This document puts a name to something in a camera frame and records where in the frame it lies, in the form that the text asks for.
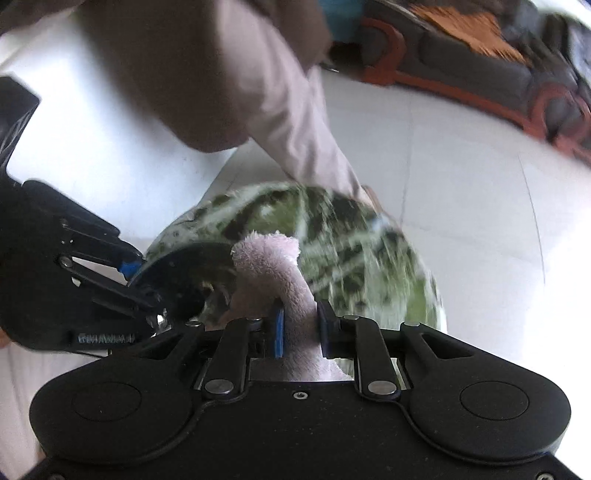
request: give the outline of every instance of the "robotic hand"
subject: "robotic hand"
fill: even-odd
[[[251,361],[281,357],[281,305],[205,331],[180,266],[227,247],[193,245],[138,272],[141,254],[114,226],[41,182],[11,180],[37,102],[0,78],[1,327],[29,348],[113,354],[35,396],[47,459],[26,480],[577,478],[553,456],[570,420],[564,393],[424,325],[381,330],[320,302],[323,356],[353,359],[354,380],[251,381]]]

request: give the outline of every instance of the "blue fabric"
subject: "blue fabric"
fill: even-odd
[[[354,43],[365,0],[320,0],[334,41]]]

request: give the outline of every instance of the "metal pivot bolt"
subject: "metal pivot bolt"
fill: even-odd
[[[60,265],[64,268],[72,268],[72,259],[69,257],[60,257]]]
[[[203,325],[202,322],[200,322],[197,317],[193,317],[189,320],[187,320],[187,322],[185,322],[185,325],[187,327],[200,327],[201,325]]]
[[[216,378],[205,384],[205,390],[213,395],[228,395],[234,390],[234,384],[224,378]]]
[[[383,397],[396,392],[396,385],[387,380],[374,380],[368,385],[368,390],[374,395]]]

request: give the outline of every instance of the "pink terry cloth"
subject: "pink terry cloth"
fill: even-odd
[[[238,275],[236,292],[221,324],[241,317],[263,317],[275,299],[285,307],[284,356],[255,359],[251,378],[268,381],[351,380],[335,361],[322,357],[316,302],[297,265],[296,238],[279,232],[253,232],[232,249]]]

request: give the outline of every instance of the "white tile floor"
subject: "white tile floor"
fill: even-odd
[[[339,145],[435,273],[449,333],[561,386],[573,417],[558,456],[590,477],[591,167],[454,102],[329,73],[324,84]],[[283,178],[249,143],[206,198]]]

